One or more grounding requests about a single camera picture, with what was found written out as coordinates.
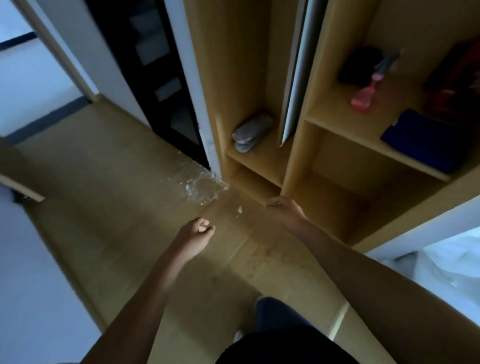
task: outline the person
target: person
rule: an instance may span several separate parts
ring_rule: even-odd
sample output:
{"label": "person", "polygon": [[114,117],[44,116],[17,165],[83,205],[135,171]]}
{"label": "person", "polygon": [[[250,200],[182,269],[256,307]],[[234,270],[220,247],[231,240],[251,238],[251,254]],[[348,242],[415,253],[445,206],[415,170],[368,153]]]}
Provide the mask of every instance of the person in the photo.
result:
{"label": "person", "polygon": [[[390,268],[337,242],[308,221],[293,200],[267,205],[273,218],[302,241],[371,332],[399,363],[480,363],[480,329],[455,309]],[[138,291],[82,364],[147,362],[176,277],[215,233],[204,218],[184,225]],[[292,308],[257,300],[258,332],[221,354],[217,363],[356,363]]]}

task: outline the person's left arm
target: person's left arm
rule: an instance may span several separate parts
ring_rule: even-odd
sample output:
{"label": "person's left arm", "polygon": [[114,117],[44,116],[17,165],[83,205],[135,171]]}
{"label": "person's left arm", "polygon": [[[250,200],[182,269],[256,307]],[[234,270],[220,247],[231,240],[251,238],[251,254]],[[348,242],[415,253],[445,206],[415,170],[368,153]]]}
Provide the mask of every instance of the person's left arm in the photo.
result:
{"label": "person's left arm", "polygon": [[175,279],[185,264],[207,246],[215,232],[208,224],[208,220],[196,218],[180,229],[82,364],[147,362]]}

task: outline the person's left hand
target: person's left hand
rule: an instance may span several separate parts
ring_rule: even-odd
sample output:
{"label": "person's left hand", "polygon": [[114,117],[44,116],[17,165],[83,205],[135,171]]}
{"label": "person's left hand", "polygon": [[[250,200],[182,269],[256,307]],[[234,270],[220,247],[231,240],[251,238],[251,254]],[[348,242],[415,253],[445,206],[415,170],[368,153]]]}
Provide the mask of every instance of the person's left hand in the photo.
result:
{"label": "person's left hand", "polygon": [[215,226],[204,218],[195,218],[183,225],[168,248],[174,255],[185,262],[196,257],[207,246],[215,233]]}

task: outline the pair of slippers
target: pair of slippers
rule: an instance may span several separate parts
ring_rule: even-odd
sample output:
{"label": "pair of slippers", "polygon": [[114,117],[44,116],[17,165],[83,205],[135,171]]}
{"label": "pair of slippers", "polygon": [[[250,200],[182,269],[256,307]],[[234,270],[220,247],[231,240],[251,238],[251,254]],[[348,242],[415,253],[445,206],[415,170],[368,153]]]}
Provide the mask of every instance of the pair of slippers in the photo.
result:
{"label": "pair of slippers", "polygon": [[240,153],[247,153],[262,141],[274,124],[274,119],[267,114],[252,117],[233,132],[235,149]]}

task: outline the forearm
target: forearm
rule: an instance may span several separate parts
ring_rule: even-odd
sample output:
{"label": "forearm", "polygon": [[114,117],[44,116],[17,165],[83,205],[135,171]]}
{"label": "forearm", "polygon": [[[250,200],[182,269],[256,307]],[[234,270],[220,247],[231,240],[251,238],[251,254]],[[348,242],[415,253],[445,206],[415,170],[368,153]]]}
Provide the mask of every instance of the forearm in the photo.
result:
{"label": "forearm", "polygon": [[82,364],[144,364],[152,349],[168,294],[186,262],[167,250],[122,308]]}
{"label": "forearm", "polygon": [[334,241],[309,222],[291,232],[394,359],[460,363],[479,358],[480,329],[423,287]]}

